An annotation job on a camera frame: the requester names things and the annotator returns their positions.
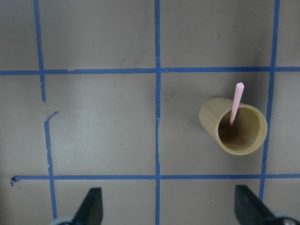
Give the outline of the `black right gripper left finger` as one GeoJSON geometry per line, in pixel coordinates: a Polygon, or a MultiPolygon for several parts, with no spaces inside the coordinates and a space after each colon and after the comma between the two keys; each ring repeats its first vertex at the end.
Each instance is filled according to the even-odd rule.
{"type": "Polygon", "coordinates": [[[100,187],[91,188],[75,213],[72,225],[100,225],[103,221],[103,199],[100,187]]]}

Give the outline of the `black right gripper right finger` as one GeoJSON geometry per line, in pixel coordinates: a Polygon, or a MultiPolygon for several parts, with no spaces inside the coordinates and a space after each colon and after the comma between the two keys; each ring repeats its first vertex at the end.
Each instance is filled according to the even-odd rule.
{"type": "Polygon", "coordinates": [[[235,217],[240,225],[270,225],[276,220],[246,185],[235,186],[235,217]]]}

